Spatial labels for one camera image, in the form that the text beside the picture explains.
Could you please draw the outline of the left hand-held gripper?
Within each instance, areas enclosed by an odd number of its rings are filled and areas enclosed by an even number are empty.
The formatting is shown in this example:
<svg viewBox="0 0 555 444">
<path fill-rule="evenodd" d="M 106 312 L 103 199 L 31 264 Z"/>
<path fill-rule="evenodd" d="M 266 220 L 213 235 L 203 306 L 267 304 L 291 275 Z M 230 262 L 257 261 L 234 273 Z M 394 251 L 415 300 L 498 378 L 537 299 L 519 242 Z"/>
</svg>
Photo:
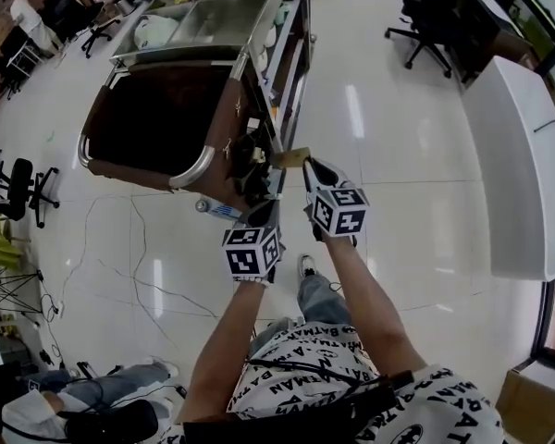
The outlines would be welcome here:
<svg viewBox="0 0 555 444">
<path fill-rule="evenodd" d="M 280 200 L 263 201 L 225 231 L 222 248 L 235 281 L 274 282 L 286 247 L 281 242 Z"/>
</svg>

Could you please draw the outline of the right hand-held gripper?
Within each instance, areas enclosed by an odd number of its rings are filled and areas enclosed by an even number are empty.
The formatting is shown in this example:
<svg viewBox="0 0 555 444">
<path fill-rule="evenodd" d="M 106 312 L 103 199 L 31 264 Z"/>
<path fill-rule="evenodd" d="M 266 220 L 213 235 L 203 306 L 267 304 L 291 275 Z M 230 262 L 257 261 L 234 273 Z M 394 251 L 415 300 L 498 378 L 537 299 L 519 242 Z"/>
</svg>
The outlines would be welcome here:
<svg viewBox="0 0 555 444">
<path fill-rule="evenodd" d="M 369 208 L 364 190 L 336 166 L 312 156 L 304 159 L 302 175 L 307 200 L 304 212 L 315 239 L 348 238 L 356 246 Z"/>
</svg>

